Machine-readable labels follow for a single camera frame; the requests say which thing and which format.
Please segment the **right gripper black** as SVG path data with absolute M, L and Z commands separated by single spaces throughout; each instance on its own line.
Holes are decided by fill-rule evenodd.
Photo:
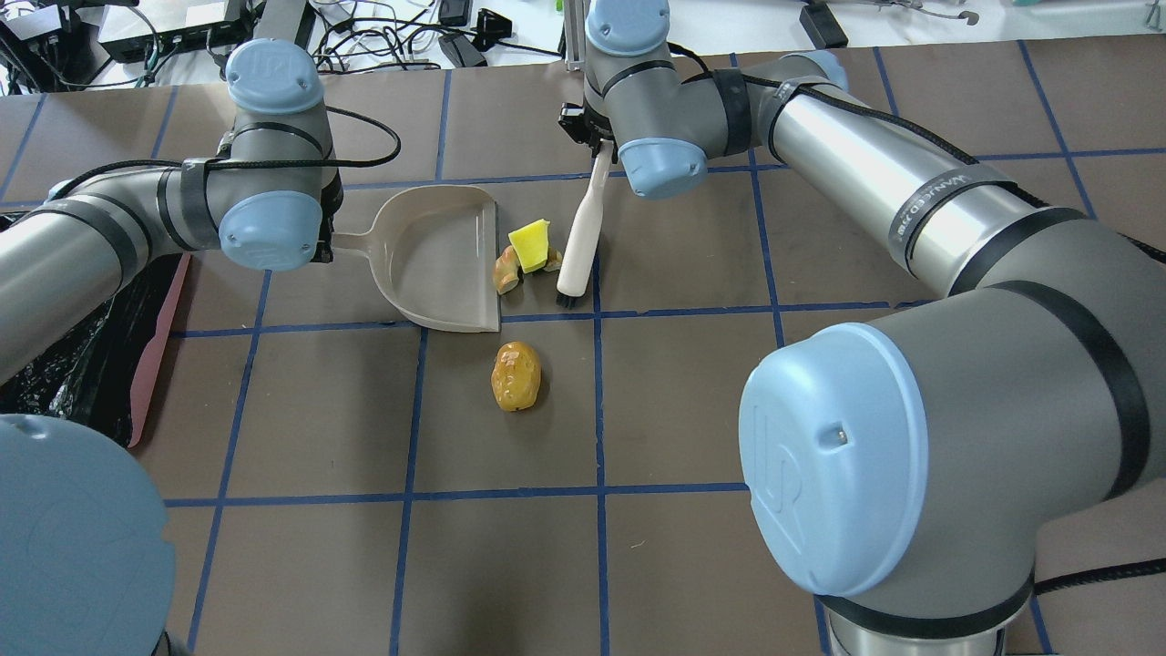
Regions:
M 607 107 L 604 104 L 563 103 L 559 110 L 557 124 L 576 144 L 590 147 L 595 158 L 598 157 L 600 144 L 610 144 L 609 162 L 616 165 L 618 144 L 611 120 L 607 117 Z

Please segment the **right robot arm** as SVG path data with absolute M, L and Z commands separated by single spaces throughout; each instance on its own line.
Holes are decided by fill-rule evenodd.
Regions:
M 666 1 L 588 5 L 567 129 L 646 199 L 753 147 L 936 302 L 841 323 L 742 388 L 763 543 L 841 655 L 1000 655 L 1038 529 L 1163 475 L 1163 268 L 929 131 L 854 99 L 833 52 L 676 75 Z

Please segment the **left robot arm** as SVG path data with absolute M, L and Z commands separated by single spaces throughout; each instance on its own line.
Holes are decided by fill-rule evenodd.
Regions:
M 3 382 L 159 258 L 222 251 L 288 271 L 315 258 L 343 200 L 312 56 L 251 40 L 225 66 L 236 119 L 211 158 L 125 160 L 59 183 L 3 231 Z M 169 512 L 128 450 L 63 416 L 3 414 L 5 655 L 182 655 L 168 618 L 178 555 Z

